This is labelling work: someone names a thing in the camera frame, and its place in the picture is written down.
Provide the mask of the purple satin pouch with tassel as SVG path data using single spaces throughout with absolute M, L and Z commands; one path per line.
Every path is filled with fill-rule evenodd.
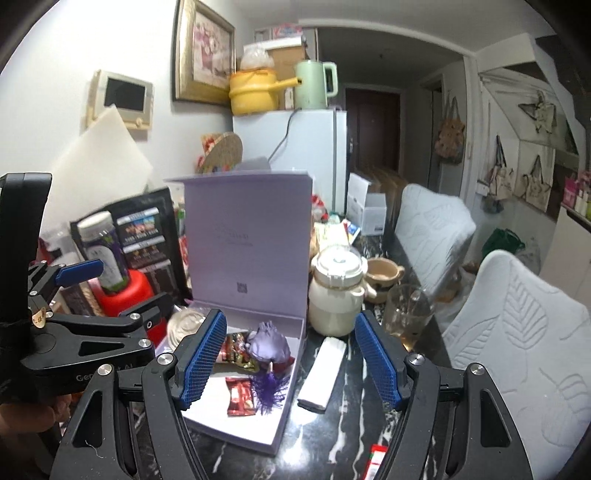
M 290 367 L 294 358 L 290 353 L 287 337 L 277 330 L 272 321 L 259 323 L 256 331 L 247 338 L 247 351 L 259 364 L 259 371 L 252 378 L 259 411 L 270 414 L 280 407 L 287 397 L 290 384 Z

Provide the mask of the small dark red sachet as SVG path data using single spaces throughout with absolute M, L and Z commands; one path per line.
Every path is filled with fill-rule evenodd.
M 245 417 L 256 414 L 252 395 L 252 381 L 249 378 L 226 377 L 229 392 L 228 417 Z

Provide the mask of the white cable bag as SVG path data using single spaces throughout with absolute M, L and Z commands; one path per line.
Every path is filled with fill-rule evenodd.
M 205 316 L 195 309 L 182 309 L 175 312 L 166 325 L 166 337 L 169 347 L 175 350 L 187 336 L 197 333 Z

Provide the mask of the dark label jar white lid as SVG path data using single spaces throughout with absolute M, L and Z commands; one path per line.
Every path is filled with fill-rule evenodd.
M 86 258 L 103 264 L 98 277 L 102 290 L 109 295 L 124 290 L 130 278 L 111 214 L 108 211 L 92 214 L 77 224 L 77 230 Z

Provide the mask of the glass pitcher with tea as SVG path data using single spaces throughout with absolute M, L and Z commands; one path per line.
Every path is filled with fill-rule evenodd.
M 426 292 L 418 285 L 399 284 L 388 292 L 383 328 L 410 351 L 434 315 Z

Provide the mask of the red plastic container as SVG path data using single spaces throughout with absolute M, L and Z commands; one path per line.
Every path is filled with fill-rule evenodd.
M 88 281 L 98 305 L 107 317 L 116 317 L 121 312 L 155 296 L 147 277 L 142 272 L 129 270 L 128 273 L 128 285 L 115 294 L 106 293 L 98 279 Z

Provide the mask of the white folded towel roll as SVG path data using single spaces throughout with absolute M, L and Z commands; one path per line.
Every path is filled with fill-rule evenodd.
M 345 342 L 335 337 L 324 339 L 318 349 L 315 362 L 298 393 L 298 405 L 308 410 L 320 412 L 327 409 L 345 353 Z

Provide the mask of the beige ceramic cup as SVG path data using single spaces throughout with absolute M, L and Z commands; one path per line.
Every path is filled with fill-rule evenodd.
M 370 303 L 382 304 L 387 300 L 388 292 L 402 281 L 405 267 L 387 258 L 372 258 L 368 260 L 366 281 L 376 291 L 374 297 L 368 297 Z

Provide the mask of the red white paper card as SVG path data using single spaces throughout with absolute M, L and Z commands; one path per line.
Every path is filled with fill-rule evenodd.
M 365 473 L 363 473 L 363 480 L 374 480 L 381 467 L 382 462 L 388 452 L 388 447 L 384 445 L 373 444 L 370 448 L 370 458 L 366 465 Z

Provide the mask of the black snack package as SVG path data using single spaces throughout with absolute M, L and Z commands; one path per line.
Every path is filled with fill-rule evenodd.
M 181 258 L 175 211 L 167 188 L 108 204 L 70 223 L 71 236 L 86 260 L 77 224 L 100 211 L 111 214 L 125 264 L 142 272 L 154 294 L 182 304 L 190 297 Z

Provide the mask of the white foam board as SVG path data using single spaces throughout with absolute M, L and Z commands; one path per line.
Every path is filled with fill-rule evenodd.
M 118 110 L 107 108 L 53 162 L 41 231 L 56 229 L 106 204 L 142 193 L 152 171 Z

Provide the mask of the lilac gift box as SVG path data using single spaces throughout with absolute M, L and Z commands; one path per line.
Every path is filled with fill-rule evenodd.
M 228 332 L 273 322 L 301 357 L 308 308 L 312 181 L 301 172 L 179 178 L 195 305 L 219 309 Z

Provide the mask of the far light blue chair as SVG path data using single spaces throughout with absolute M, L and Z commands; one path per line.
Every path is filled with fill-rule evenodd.
M 434 300 L 461 266 L 476 224 L 461 198 L 407 185 L 394 234 L 423 290 Z

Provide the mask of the light blue chair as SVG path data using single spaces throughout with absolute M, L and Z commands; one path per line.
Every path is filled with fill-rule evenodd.
M 461 198 L 407 185 L 394 234 L 423 290 L 434 300 L 461 266 L 476 224 Z
M 556 478 L 590 425 L 588 308 L 496 250 L 442 337 L 453 367 L 489 371 L 534 478 Z

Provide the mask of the white cardboard box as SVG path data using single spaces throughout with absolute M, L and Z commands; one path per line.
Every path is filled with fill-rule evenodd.
M 361 229 L 365 236 L 384 234 L 387 220 L 386 195 L 370 180 L 349 174 L 346 194 L 346 219 Z

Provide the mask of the near light blue chair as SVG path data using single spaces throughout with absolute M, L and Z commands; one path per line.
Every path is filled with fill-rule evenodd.
M 556 478 L 590 425 L 588 308 L 496 250 L 442 337 L 453 367 L 489 371 L 534 478 Z

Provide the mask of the white cabinet counter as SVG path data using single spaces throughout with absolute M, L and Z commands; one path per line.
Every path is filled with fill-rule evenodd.
M 590 221 L 562 205 L 540 277 L 590 305 Z

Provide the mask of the white mini fridge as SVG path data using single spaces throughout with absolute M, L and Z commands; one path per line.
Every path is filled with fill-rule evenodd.
M 277 110 L 235 116 L 232 128 L 242 139 L 243 159 L 263 157 L 273 171 L 305 171 L 312 190 L 332 212 L 346 209 L 348 114 L 328 108 Z

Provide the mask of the brown hanging bag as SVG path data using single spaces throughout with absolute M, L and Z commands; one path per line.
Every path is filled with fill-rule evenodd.
M 447 98 L 444 118 L 434 149 L 441 163 L 460 165 L 464 158 L 466 124 L 462 121 L 456 97 Z

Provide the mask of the white canvas tote bag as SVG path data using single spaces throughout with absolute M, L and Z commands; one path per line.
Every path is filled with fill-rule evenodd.
M 543 162 L 540 155 L 537 155 L 531 170 L 521 177 L 523 191 L 519 198 L 536 209 L 546 212 L 550 199 L 552 184 L 544 179 Z

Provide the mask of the yellow pot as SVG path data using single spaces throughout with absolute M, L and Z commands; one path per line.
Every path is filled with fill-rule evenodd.
M 280 92 L 300 86 L 300 77 L 277 79 L 276 70 L 240 70 L 229 77 L 231 112 L 235 116 L 266 113 L 280 108 Z

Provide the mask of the framed flower picture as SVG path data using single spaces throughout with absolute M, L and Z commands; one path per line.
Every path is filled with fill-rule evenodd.
M 228 106 L 235 72 L 235 27 L 201 1 L 176 3 L 172 99 Z

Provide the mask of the green electric kettle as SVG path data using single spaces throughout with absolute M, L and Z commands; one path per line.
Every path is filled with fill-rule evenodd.
M 339 94 L 338 67 L 334 62 L 304 60 L 294 67 L 301 83 L 294 88 L 294 106 L 303 110 L 329 107 L 329 98 Z

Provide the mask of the beige wall intercom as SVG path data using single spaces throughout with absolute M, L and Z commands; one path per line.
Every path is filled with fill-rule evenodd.
M 86 126 L 90 127 L 108 108 L 115 107 L 128 129 L 149 130 L 153 98 L 152 83 L 98 70 L 89 86 Z

